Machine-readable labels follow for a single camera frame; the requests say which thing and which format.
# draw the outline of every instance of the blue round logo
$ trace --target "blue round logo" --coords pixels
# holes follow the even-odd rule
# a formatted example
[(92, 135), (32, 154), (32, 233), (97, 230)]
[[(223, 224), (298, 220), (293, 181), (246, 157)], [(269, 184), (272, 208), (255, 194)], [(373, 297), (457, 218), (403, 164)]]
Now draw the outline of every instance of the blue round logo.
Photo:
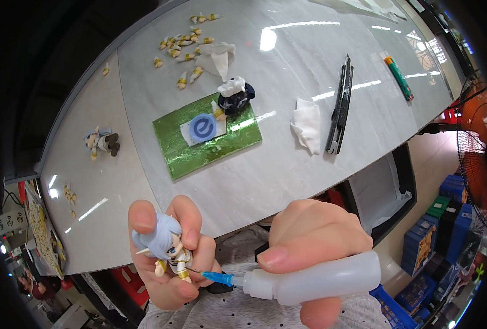
[(216, 135), (216, 119), (212, 114), (201, 113), (191, 120), (189, 132), (198, 143), (211, 140)]

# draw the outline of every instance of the person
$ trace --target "person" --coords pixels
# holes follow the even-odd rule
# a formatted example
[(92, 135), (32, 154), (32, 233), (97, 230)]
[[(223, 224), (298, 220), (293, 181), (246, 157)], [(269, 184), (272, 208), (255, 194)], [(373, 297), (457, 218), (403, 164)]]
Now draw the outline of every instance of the person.
[(29, 269), (26, 268), (25, 272), (26, 276), (17, 278), (19, 292), (23, 295), (30, 294), (35, 299), (46, 300), (53, 298), (61, 289), (61, 279), (58, 277), (41, 276), (40, 282), (37, 282), (33, 279)]
[[(259, 226), (245, 228), (218, 241), (200, 233), (198, 207), (178, 195), (166, 214), (182, 227), (182, 243), (192, 251), (192, 268), (244, 274), (261, 267), (271, 273), (290, 273), (328, 260), (371, 250), (373, 240), (358, 218), (339, 206), (316, 200), (297, 200), (278, 213), (270, 232)], [(128, 211), (129, 236), (135, 229), (148, 234), (155, 229), (156, 214), (146, 200), (135, 201)], [(269, 248), (257, 256), (265, 242)], [(253, 298), (240, 288), (210, 294), (201, 287), (212, 282), (190, 271), (192, 283), (167, 270), (155, 275), (155, 259), (136, 254), (130, 238), (130, 252), (139, 276), (150, 296), (140, 329), (152, 328), (391, 328), (380, 303), (368, 292), (346, 297), (311, 300), (297, 306), (281, 306), (275, 300)]]

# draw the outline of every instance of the light blue hair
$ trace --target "light blue hair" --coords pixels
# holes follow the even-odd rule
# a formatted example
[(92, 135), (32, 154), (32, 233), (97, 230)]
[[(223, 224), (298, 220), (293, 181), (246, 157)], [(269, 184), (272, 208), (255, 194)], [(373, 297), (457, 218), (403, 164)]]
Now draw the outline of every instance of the light blue hair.
[(139, 234), (132, 230), (132, 240), (139, 250), (148, 248), (151, 255), (148, 257), (157, 257), (161, 260), (169, 260), (167, 251), (172, 244), (172, 234), (181, 234), (181, 226), (173, 217), (156, 212), (155, 230), (148, 234)]

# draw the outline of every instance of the electric fan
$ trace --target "electric fan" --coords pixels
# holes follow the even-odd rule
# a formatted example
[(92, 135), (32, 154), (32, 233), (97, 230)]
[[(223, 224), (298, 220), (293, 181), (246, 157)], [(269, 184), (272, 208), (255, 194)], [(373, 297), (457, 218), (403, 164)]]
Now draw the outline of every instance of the electric fan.
[(477, 218), (487, 228), (487, 88), (474, 75), (461, 92), (457, 117), (457, 150), (464, 185)]

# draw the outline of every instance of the anime figure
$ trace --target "anime figure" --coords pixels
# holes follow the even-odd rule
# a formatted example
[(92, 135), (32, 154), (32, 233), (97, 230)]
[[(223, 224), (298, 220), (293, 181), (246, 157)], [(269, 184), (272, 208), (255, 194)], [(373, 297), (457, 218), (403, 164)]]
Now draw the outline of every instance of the anime figure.
[(181, 226), (173, 217), (157, 212), (155, 230), (148, 234), (132, 231), (132, 240), (139, 249), (137, 254), (157, 257), (155, 275), (162, 277), (167, 263), (182, 280), (192, 282), (186, 267), (192, 266), (192, 252), (181, 243)]
[(249, 100), (256, 96), (254, 88), (239, 76), (219, 86), (218, 91), (220, 92), (218, 105), (228, 116), (237, 114)]
[(89, 132), (85, 135), (83, 141), (86, 147), (92, 151), (92, 160), (97, 158), (97, 149), (102, 149), (103, 151), (110, 152), (112, 156), (116, 156), (119, 151), (119, 139), (118, 134), (112, 134), (110, 128), (99, 130), (99, 126), (95, 128), (93, 132)]

